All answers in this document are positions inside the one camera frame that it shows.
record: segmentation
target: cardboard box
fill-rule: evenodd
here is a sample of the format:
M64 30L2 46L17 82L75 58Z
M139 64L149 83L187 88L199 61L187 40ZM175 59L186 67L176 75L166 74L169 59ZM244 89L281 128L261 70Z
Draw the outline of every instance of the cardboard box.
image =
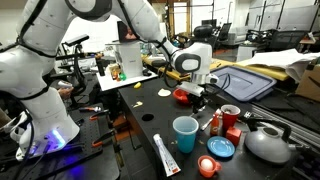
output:
M308 65L296 94L320 102L320 64Z

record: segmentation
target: blue light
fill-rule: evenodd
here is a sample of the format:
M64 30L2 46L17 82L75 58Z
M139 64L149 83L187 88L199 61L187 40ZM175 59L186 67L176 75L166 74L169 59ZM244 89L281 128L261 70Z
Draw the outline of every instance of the blue light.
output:
M62 136L59 134L57 130L52 130L52 134L55 136L55 138L59 141L59 146L63 146L66 141L62 138Z

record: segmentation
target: plate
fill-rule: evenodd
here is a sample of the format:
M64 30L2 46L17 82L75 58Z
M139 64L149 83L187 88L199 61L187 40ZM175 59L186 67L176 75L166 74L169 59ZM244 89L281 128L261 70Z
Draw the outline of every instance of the plate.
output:
M232 142L220 136L210 138L207 142L207 146L213 154L219 157L230 157L235 151Z

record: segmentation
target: ceiling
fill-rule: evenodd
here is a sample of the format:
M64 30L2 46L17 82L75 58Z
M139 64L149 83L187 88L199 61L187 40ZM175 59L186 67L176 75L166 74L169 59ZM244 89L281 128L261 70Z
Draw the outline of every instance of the ceiling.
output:
M1 0L0 9L23 9L28 0Z

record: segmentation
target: white tube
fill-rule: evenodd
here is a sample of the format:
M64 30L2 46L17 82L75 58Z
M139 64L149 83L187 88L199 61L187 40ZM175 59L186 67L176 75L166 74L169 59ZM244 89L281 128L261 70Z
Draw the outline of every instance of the white tube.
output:
M176 161L171 156L168 149L164 146L162 139L159 134L153 136L154 142L157 144L159 153L161 156L162 164L166 170L167 177L178 173L181 169L178 167Z

